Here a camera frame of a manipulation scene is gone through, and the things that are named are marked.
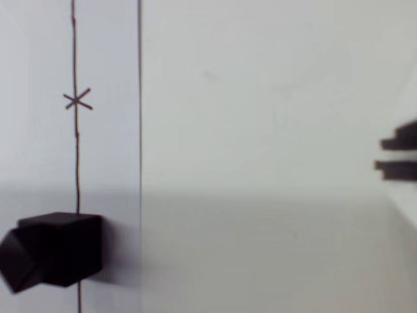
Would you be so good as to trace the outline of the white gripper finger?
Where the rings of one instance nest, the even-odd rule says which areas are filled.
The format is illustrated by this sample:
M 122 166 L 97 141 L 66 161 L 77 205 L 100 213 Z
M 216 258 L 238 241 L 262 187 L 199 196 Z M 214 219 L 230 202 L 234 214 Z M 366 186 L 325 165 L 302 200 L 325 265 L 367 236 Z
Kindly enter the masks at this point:
M 397 127 L 393 138 L 381 140 L 381 147 L 392 151 L 416 150 L 416 125 L 416 121 L 411 121 Z
M 416 228 L 416 161 L 375 161 L 387 193 L 401 216 Z

